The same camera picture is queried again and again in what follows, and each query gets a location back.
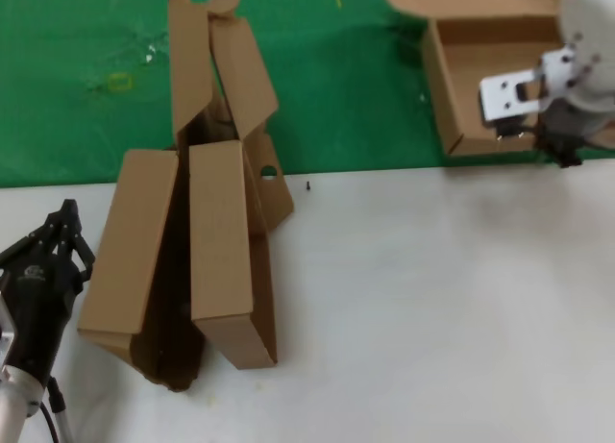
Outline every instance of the cardboard box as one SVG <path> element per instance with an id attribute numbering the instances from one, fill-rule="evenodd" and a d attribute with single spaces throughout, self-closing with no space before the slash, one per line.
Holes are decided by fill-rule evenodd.
<path id="1" fill-rule="evenodd" d="M 126 154 L 79 333 L 148 380 L 186 390 L 204 339 L 189 316 L 187 176 L 174 152 Z"/>
<path id="2" fill-rule="evenodd" d="M 277 362 L 267 227 L 241 142 L 190 147 L 192 320 L 238 369 Z"/>
<path id="3" fill-rule="evenodd" d="M 497 140 L 480 116 L 482 78 L 534 68 L 562 47 L 558 0 L 388 0 L 430 19 L 422 43 L 435 119 L 447 154 L 531 150 L 533 136 Z"/>
<path id="4" fill-rule="evenodd" d="M 234 14 L 238 5 L 168 1 L 173 130 L 184 159 L 190 145 L 243 142 L 272 231 L 294 209 L 265 129 L 279 104 L 250 24 Z"/>
<path id="5" fill-rule="evenodd" d="M 174 132 L 190 172 L 192 319 L 245 369 L 277 362 L 267 232 L 293 203 L 265 131 L 278 100 L 238 4 L 169 0 L 169 38 Z"/>
<path id="6" fill-rule="evenodd" d="M 237 368 L 277 361 L 267 234 L 293 202 L 265 131 L 278 101 L 238 2 L 169 0 L 176 150 L 126 155 L 79 320 L 173 390 L 197 377 L 203 333 Z"/>

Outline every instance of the white tabletop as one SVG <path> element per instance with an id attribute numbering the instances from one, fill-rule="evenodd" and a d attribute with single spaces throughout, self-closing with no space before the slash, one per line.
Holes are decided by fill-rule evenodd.
<path id="1" fill-rule="evenodd" d="M 175 394 L 85 343 L 74 316 L 54 373 L 75 436 L 612 443 L 613 178 L 615 161 L 290 177 L 296 212 L 271 237 L 278 367 L 209 351 Z M 67 197 L 97 248 L 112 191 L 0 192 L 0 249 Z M 42 416 L 21 441 L 50 441 Z"/>

